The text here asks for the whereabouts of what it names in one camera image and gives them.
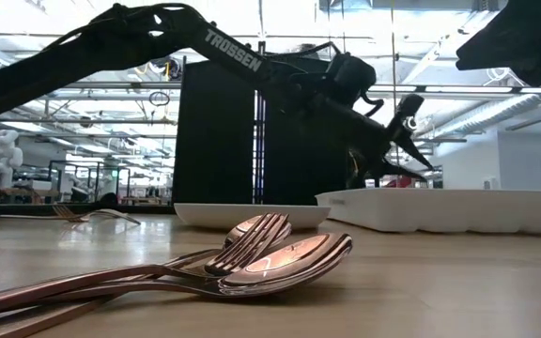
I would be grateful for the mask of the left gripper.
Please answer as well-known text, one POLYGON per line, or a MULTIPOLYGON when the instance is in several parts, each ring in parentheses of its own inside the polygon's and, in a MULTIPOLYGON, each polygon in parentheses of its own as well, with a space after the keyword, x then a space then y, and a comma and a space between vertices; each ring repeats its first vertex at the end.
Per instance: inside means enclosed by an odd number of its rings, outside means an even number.
MULTIPOLYGON (((372 178, 384 176, 405 176, 426 181, 422 175, 411 170, 392 164, 386 160, 386 155, 391 149, 387 127, 378 123, 373 116, 383 107, 383 100, 370 100, 372 108, 361 114, 345 104, 335 100, 321 100, 317 107, 317 115, 322 124, 329 127, 329 136, 347 149, 347 180, 351 174, 351 159, 348 150, 352 147, 364 153, 367 158, 379 157, 379 161, 371 163, 368 173, 372 178)), ((422 163, 429 170, 433 165, 419 151, 411 140, 412 133, 408 130, 399 130, 393 137, 393 141, 416 161, 422 163)))

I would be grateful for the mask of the rose gold spoon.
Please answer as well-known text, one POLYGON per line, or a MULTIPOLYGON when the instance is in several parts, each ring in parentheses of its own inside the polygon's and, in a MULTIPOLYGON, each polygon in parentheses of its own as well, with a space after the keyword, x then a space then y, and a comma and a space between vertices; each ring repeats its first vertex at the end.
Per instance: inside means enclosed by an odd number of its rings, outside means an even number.
MULTIPOLYGON (((243 236, 246 231, 252 227, 258 220, 260 219, 260 215, 254 216, 253 218, 250 218, 242 223, 239 223, 236 225, 225 237, 223 248, 227 249, 229 248, 238 238, 243 236)), ((286 221, 285 224, 282 226, 279 233, 274 237, 273 241, 269 245, 270 248, 274 248, 278 246, 283 240, 285 240, 291 233, 292 230, 292 224, 289 221, 286 221)))
POLYGON ((224 277, 192 276, 185 270, 152 269, 156 279, 98 282, 43 298, 45 303, 94 299, 134 291, 162 290, 242 299, 308 284, 334 269, 353 247, 347 233, 323 233, 286 245, 224 277))

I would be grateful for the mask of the rose gold fork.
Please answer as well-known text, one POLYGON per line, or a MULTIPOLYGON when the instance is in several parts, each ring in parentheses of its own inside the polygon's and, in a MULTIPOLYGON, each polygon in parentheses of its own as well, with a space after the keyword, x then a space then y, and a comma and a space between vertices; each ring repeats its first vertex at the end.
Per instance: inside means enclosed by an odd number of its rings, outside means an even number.
POLYGON ((122 213, 110 208, 102 208, 87 213, 77 214, 72 212, 68 207, 63 205, 52 205, 55 214, 66 221, 73 223, 87 222, 92 216, 105 216, 114 219, 123 219, 130 223, 140 224, 140 222, 126 213, 122 213))
POLYGON ((171 275, 193 262, 208 258, 203 270, 208 277, 223 277, 256 261, 269 249, 274 237, 287 221, 280 213, 266 213, 238 238, 229 248, 205 250, 177 257, 166 264, 137 265, 116 269, 104 269, 73 276, 59 277, 36 284, 0 291, 0 312, 16 306, 29 306, 33 301, 69 292, 85 286, 134 276, 146 277, 171 275))

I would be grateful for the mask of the black cabinet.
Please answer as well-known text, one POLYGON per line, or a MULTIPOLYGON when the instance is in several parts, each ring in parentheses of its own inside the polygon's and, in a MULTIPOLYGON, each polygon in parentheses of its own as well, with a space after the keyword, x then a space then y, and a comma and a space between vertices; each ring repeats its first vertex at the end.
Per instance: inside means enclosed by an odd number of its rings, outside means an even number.
POLYGON ((364 153, 358 149, 350 148, 348 150, 351 159, 351 174, 347 180, 349 189, 365 189, 366 180, 375 180, 375 186, 378 187, 381 175, 379 174, 379 157, 367 158, 364 153))

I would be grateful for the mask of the white cutlery tray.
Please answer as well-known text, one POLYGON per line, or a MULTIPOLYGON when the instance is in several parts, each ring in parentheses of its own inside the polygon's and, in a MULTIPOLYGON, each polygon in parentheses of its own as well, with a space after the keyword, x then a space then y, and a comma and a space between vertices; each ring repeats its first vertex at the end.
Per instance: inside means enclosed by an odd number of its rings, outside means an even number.
POLYGON ((380 232, 541 234, 541 192, 379 188, 324 192, 333 220, 380 232))

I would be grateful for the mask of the thin vertical pole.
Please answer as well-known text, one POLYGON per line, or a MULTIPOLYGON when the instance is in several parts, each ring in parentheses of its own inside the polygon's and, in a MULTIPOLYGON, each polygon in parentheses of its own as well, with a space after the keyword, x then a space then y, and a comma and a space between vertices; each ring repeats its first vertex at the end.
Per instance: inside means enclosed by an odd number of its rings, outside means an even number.
MULTIPOLYGON (((397 113, 397 91, 396 91, 396 85, 397 85, 397 79, 396 79, 396 62, 397 62, 397 56, 396 56, 396 45, 395 45, 395 33, 396 33, 396 26, 395 26, 395 20, 394 20, 394 10, 395 10, 395 0, 391 0, 391 9, 390 9, 390 18, 391 18, 391 46, 392 46, 392 85, 393 85, 393 102, 394 102, 394 117, 397 113)), ((399 161, 399 149, 398 146, 394 142, 394 151, 395 151, 395 163, 400 164, 399 161)))

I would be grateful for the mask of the black divider panel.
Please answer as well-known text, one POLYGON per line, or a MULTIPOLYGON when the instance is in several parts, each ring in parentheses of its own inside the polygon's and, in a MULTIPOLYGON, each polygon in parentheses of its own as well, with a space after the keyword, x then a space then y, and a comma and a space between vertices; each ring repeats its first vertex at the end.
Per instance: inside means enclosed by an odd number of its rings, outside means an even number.
POLYGON ((172 199, 249 204, 253 199, 255 92, 203 61, 186 66, 180 90, 172 199))
POLYGON ((347 150, 323 127, 271 100, 265 107, 263 203, 314 206, 346 187, 347 150))

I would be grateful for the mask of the white round plate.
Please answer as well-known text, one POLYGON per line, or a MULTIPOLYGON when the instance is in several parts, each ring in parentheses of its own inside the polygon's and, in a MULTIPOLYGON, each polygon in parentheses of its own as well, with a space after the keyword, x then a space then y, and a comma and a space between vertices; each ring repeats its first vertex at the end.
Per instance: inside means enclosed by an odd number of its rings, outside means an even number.
POLYGON ((264 213, 288 215, 293 230, 316 229, 329 216, 330 207, 300 205, 175 203, 178 217, 190 226, 230 230, 264 213))

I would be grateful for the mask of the wooden workbench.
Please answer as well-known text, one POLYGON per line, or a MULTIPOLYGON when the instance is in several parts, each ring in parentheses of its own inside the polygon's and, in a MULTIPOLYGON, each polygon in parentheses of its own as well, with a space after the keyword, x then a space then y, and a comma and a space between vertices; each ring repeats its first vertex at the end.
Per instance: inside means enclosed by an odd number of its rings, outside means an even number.
POLYGON ((9 188, 3 189, 0 204, 44 205, 53 203, 59 196, 56 190, 9 188))

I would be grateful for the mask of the rose gold knife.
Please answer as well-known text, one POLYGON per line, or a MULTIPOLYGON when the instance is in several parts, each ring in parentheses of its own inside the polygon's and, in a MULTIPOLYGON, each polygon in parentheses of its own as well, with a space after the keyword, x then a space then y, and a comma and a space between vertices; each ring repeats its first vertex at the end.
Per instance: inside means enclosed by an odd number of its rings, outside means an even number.
POLYGON ((0 316, 0 338, 26 338, 81 315, 86 315, 117 297, 119 294, 99 296, 90 300, 40 305, 0 316))

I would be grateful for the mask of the metal divider post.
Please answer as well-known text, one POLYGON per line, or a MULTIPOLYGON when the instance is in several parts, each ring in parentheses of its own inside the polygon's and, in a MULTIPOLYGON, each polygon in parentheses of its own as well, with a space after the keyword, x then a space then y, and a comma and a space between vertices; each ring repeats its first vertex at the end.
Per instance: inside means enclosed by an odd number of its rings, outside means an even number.
POLYGON ((254 154, 254 203, 263 203, 264 186, 264 131, 266 102, 262 92, 256 91, 255 107, 255 154, 254 154))

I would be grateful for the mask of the black metal frame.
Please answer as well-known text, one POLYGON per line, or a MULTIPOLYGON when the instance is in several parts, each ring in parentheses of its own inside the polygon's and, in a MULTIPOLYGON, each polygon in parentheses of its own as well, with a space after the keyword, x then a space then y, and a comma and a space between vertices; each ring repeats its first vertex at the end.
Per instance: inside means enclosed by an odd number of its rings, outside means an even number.
POLYGON ((59 202, 91 203, 121 199, 121 175, 130 174, 126 166, 103 161, 50 161, 47 179, 58 192, 59 202))

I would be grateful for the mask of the black table frame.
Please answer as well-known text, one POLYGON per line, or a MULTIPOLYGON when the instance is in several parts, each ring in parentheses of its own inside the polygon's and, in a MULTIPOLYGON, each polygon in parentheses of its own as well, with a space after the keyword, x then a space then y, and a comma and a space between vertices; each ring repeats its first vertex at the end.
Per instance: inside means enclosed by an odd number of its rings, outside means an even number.
MULTIPOLYGON (((116 205, 105 206, 99 203, 88 204, 58 204, 59 207, 67 207, 75 214, 87 213, 103 208, 110 208, 122 213, 129 214, 170 214, 176 213, 173 206, 145 205, 129 206, 116 205)), ((54 205, 28 205, 28 204, 4 204, 0 205, 0 215, 29 215, 29 216, 54 216, 54 205)))

